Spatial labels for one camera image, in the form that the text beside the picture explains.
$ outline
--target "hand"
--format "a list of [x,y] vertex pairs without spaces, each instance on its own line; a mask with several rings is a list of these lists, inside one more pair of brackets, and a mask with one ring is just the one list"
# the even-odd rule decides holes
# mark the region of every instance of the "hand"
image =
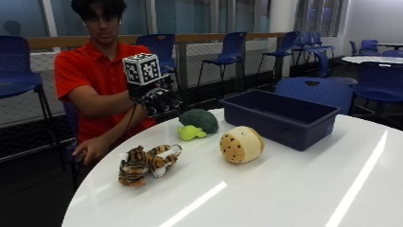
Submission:
[[153,88],[138,99],[138,102],[146,107],[149,115],[155,115],[178,109],[182,100],[174,91],[162,88]]
[[101,161],[109,152],[109,146],[110,144],[99,136],[77,145],[73,155],[77,157],[78,155],[83,155],[82,165],[87,166],[89,164]]

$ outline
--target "navy blue plastic bin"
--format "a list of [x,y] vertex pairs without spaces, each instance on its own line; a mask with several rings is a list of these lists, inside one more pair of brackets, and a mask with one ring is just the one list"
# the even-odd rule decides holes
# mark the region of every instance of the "navy blue plastic bin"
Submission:
[[224,121],[248,126],[267,139],[304,151],[332,131],[337,107],[263,91],[223,98]]

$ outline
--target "plush toy with spots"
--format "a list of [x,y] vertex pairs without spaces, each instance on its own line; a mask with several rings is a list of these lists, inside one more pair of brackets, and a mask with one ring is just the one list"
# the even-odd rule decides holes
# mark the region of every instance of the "plush toy with spots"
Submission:
[[239,126],[222,136],[219,147],[226,160],[239,164],[250,162],[260,155],[264,141],[252,128]]

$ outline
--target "tiger toy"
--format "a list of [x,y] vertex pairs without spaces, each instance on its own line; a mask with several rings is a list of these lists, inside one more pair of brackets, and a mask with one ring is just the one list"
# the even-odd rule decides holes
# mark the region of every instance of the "tiger toy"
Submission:
[[149,151],[143,147],[133,148],[121,161],[118,182],[127,186],[142,186],[146,183],[143,173],[150,171],[159,178],[177,162],[181,154],[179,145],[161,145]]

